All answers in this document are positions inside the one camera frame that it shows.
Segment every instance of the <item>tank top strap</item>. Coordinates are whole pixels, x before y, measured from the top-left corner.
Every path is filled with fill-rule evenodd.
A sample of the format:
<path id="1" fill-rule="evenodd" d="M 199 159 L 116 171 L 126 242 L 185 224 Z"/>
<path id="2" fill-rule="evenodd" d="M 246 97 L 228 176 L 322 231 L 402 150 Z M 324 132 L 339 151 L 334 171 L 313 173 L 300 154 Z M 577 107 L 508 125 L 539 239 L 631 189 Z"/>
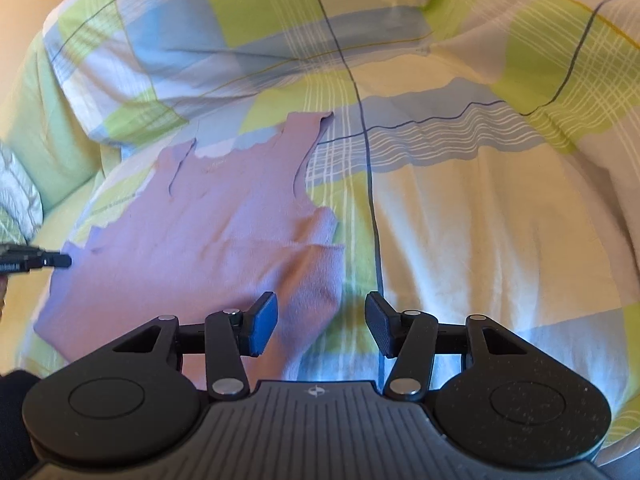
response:
<path id="1" fill-rule="evenodd" d="M 274 163 L 284 165 L 279 173 L 293 187 L 296 197 L 305 193 L 306 165 L 333 116 L 333 112 L 292 112 L 273 146 Z"/>

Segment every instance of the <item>pink tank top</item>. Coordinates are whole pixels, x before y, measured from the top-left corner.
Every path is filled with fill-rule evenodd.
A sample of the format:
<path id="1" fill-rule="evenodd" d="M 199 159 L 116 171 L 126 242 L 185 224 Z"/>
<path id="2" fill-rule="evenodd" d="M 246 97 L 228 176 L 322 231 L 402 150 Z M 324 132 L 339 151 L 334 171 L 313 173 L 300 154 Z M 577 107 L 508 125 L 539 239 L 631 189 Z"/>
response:
<path id="1" fill-rule="evenodd" d="M 328 120 L 290 114 L 267 142 L 220 158 L 195 156 L 195 140 L 162 150 L 118 220 L 94 228 L 82 249 L 65 245 L 74 262 L 53 273 L 36 332 L 73 361 L 156 316 L 200 323 L 275 291 L 278 325 L 264 354 L 245 366 L 252 383 L 294 380 L 342 290 L 337 221 L 304 183 Z M 185 356 L 183 373 L 204 388 L 204 357 Z"/>

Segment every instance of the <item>silver screw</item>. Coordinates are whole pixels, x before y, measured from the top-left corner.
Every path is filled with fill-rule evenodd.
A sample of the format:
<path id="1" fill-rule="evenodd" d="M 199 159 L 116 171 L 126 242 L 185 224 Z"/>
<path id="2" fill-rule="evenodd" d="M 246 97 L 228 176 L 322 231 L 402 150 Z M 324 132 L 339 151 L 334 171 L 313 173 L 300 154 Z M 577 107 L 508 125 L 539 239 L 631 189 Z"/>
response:
<path id="1" fill-rule="evenodd" d="M 242 391 L 244 384 L 233 377 L 225 377 L 224 379 L 218 379 L 211 387 L 219 395 L 235 395 Z"/>
<path id="2" fill-rule="evenodd" d="M 413 395 L 420 391 L 420 383 L 409 377 L 394 379 L 389 387 L 393 393 L 398 395 Z"/>

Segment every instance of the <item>bedspread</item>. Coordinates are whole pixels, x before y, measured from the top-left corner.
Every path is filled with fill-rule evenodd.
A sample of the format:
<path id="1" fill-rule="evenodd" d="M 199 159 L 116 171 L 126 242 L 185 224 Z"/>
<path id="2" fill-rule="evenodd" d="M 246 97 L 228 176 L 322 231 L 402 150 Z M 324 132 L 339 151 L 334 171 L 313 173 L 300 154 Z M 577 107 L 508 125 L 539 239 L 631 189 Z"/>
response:
<path id="1" fill-rule="evenodd" d="M 639 41 L 640 0 L 66 0 L 50 63 L 125 159 L 72 240 L 126 211 L 163 146 L 220 156 L 332 110 L 306 188 L 346 280 L 299 380 L 384 381 L 370 290 L 486 314 L 606 394 L 606 462 L 640 446 Z M 21 362 L 64 364 L 31 330 Z M 439 358 L 433 385 L 455 372 Z"/>

